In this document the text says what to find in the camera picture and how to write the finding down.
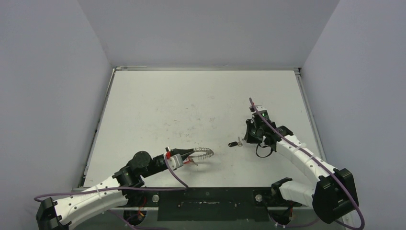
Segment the red tagged key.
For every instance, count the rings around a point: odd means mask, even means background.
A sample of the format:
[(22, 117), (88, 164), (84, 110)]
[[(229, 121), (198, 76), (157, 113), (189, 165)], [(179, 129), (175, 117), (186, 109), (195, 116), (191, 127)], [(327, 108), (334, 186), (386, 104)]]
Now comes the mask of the red tagged key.
[(193, 165), (195, 165), (195, 166), (198, 166), (198, 163), (196, 163), (196, 162), (193, 160), (193, 158), (190, 157), (190, 156), (187, 157), (186, 161), (184, 162), (184, 164), (188, 164), (188, 163), (193, 164)]

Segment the metal key organizer disc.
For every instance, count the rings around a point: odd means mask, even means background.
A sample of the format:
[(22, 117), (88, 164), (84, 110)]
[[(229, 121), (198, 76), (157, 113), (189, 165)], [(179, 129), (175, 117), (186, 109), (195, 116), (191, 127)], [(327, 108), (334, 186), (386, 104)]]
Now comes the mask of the metal key organizer disc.
[(197, 161), (206, 160), (210, 157), (213, 157), (214, 151), (210, 148), (197, 147), (197, 148), (194, 148), (194, 153), (192, 153), (189, 156), (192, 157), (195, 162), (197, 162)]

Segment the black tagged key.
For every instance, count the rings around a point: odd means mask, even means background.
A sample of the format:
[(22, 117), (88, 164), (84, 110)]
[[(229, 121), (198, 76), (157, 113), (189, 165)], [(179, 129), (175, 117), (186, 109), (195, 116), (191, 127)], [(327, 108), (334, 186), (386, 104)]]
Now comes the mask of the black tagged key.
[(238, 137), (238, 138), (237, 138), (237, 141), (233, 141), (233, 142), (228, 143), (228, 146), (229, 146), (229, 147), (235, 147), (235, 146), (241, 147), (241, 146), (243, 146), (242, 141), (241, 141), (241, 138)]

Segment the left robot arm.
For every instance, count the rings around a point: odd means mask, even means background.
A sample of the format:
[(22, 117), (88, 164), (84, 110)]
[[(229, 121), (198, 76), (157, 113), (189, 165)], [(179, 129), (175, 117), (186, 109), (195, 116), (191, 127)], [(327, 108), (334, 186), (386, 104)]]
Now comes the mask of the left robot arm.
[(148, 190), (143, 179), (169, 170), (171, 173), (197, 149), (166, 149), (151, 157), (146, 151), (137, 152), (119, 171), (97, 185), (72, 195), (61, 195), (55, 200), (47, 195), (36, 213), (41, 230), (69, 230), (78, 224), (115, 207), (129, 204), (138, 206), (142, 191)]

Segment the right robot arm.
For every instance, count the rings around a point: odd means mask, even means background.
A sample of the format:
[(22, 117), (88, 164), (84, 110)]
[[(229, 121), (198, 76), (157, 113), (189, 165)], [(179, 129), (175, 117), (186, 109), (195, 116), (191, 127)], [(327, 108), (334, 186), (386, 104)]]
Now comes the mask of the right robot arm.
[(314, 210), (325, 223), (337, 221), (359, 206), (355, 182), (347, 169), (337, 169), (316, 156), (285, 126), (276, 126), (262, 106), (251, 106), (244, 141), (257, 148), (270, 148), (292, 163), (309, 181), (305, 185), (286, 177), (271, 185), (271, 200), (281, 206), (288, 202)]

